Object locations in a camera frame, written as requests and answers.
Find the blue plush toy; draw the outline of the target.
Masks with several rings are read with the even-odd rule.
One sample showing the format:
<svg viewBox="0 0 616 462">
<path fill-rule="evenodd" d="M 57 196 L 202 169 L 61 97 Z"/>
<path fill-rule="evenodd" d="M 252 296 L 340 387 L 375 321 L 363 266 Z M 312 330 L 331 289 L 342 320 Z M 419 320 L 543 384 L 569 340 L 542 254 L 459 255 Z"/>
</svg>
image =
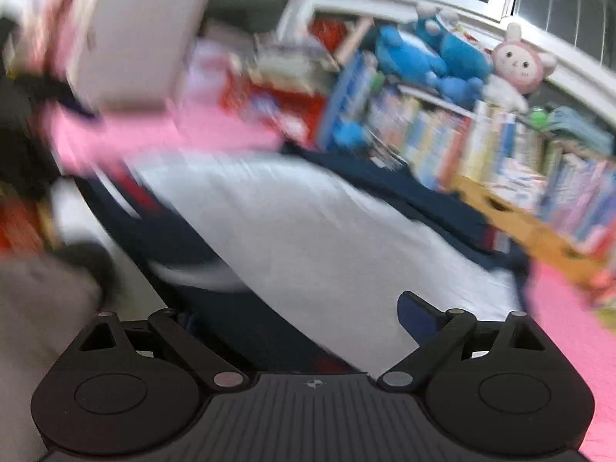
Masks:
<svg viewBox="0 0 616 462">
<path fill-rule="evenodd" d="M 375 54 L 381 71 L 473 110 L 493 74 L 490 56 L 468 38 L 453 10 L 420 3 L 415 12 L 415 21 L 379 28 Z"/>
</svg>

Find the pink patterned bed sheet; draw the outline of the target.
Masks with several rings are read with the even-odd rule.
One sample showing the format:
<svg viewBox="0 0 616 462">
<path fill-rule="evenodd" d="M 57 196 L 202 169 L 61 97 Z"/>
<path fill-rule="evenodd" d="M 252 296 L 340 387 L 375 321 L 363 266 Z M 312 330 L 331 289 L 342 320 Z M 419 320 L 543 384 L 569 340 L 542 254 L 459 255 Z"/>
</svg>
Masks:
<svg viewBox="0 0 616 462">
<path fill-rule="evenodd" d="M 60 163 L 78 174 L 99 165 L 117 165 L 125 156 L 146 150 L 274 151 L 282 143 L 274 131 L 243 123 L 213 107 L 177 115 L 119 115 L 101 121 L 88 121 L 55 107 L 45 122 Z M 538 282 L 531 301 L 539 311 L 539 321 L 581 368 L 597 399 L 597 412 L 583 449 L 595 461 L 613 461 L 615 336 L 599 325 L 582 294 L 555 270 L 540 266 Z"/>
</svg>

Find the green round toy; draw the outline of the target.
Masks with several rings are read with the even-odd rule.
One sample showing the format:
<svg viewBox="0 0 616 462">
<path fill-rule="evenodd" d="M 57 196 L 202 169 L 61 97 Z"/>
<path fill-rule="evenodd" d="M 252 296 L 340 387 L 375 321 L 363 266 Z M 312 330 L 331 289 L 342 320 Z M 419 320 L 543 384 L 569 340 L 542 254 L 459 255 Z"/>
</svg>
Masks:
<svg viewBox="0 0 616 462">
<path fill-rule="evenodd" d="M 545 131 L 549 126 L 549 113 L 541 107 L 534 107 L 527 114 L 527 123 L 535 131 Z"/>
</svg>

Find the red plastic crate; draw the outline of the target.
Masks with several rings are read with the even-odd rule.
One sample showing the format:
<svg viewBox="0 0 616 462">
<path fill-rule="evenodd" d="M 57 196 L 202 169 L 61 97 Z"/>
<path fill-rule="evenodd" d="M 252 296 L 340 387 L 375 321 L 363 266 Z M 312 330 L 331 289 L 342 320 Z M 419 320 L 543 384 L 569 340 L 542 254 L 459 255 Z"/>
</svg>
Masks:
<svg viewBox="0 0 616 462">
<path fill-rule="evenodd" d="M 346 25 L 336 19 L 316 19 L 297 35 L 314 35 L 333 56 L 348 34 Z M 221 106 L 245 122 L 263 124 L 295 143 L 314 145 L 338 73 L 327 82 L 261 75 L 248 68 L 253 53 L 254 48 L 244 56 L 230 57 Z"/>
</svg>

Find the stack of papers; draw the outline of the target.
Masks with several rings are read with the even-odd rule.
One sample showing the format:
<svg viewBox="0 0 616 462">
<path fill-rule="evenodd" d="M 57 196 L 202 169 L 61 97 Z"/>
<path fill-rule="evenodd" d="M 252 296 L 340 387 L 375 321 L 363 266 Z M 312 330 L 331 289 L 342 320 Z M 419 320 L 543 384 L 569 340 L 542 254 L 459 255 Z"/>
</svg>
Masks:
<svg viewBox="0 0 616 462">
<path fill-rule="evenodd" d="M 254 35 L 254 53 L 248 68 L 261 75 L 324 82 L 340 72 L 325 45 L 306 33 L 283 39 L 275 32 Z"/>
</svg>

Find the folded teal towel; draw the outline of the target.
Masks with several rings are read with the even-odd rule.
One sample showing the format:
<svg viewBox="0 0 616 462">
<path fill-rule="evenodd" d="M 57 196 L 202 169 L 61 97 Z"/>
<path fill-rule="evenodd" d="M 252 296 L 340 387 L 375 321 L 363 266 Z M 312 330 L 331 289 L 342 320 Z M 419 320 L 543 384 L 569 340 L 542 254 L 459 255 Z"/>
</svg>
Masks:
<svg viewBox="0 0 616 462">
<path fill-rule="evenodd" d="M 547 129 L 555 137 L 573 139 L 587 148 L 611 156 L 615 138 L 568 106 L 558 106 L 548 115 Z"/>
</svg>

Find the wooden drawer shelf organizer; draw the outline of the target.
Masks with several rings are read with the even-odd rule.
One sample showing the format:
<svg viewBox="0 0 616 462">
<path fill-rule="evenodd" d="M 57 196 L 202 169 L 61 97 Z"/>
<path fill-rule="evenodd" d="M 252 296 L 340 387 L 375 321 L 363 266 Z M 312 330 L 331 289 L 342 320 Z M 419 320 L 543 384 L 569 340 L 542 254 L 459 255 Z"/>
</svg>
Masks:
<svg viewBox="0 0 616 462">
<path fill-rule="evenodd" d="M 571 284 L 590 288 L 603 270 L 600 261 L 585 256 L 547 224 L 507 203 L 471 179 L 456 176 L 453 190 L 496 228 L 520 243 L 530 256 L 565 275 Z"/>
</svg>

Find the navy white red jacket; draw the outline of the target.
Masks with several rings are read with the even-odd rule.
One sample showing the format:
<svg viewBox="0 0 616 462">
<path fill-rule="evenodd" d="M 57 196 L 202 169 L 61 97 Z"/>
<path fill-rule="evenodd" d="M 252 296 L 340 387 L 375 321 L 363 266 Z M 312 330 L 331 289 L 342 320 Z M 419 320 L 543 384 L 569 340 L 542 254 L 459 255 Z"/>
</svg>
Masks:
<svg viewBox="0 0 616 462">
<path fill-rule="evenodd" d="M 151 153 L 64 175 L 51 202 L 64 239 L 101 241 L 243 367 L 383 374 L 418 346 L 406 291 L 487 321 L 525 306 L 527 257 L 492 248 L 480 213 L 344 156 Z"/>
</svg>

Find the small blue plush ball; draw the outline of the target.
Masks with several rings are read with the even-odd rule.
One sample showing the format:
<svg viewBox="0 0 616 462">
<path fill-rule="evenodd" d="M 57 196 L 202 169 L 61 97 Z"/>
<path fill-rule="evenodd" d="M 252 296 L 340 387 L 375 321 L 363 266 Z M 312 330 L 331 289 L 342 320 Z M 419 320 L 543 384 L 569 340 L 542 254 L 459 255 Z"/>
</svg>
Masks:
<svg viewBox="0 0 616 462">
<path fill-rule="evenodd" d="M 358 122 L 339 121 L 332 131 L 332 147 L 343 152 L 363 152 L 371 145 L 371 136 Z"/>
</svg>

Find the pink bunny plush toy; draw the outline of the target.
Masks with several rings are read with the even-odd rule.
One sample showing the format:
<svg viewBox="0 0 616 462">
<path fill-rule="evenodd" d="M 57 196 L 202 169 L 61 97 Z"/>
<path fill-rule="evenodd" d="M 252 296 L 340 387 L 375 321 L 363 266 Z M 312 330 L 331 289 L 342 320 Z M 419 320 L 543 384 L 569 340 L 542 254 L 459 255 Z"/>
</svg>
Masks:
<svg viewBox="0 0 616 462">
<path fill-rule="evenodd" d="M 522 41 L 521 27 L 510 23 L 506 38 L 492 50 L 493 73 L 487 78 L 482 100 L 509 113 L 525 114 L 527 97 L 556 70 L 552 53 L 540 52 Z"/>
</svg>

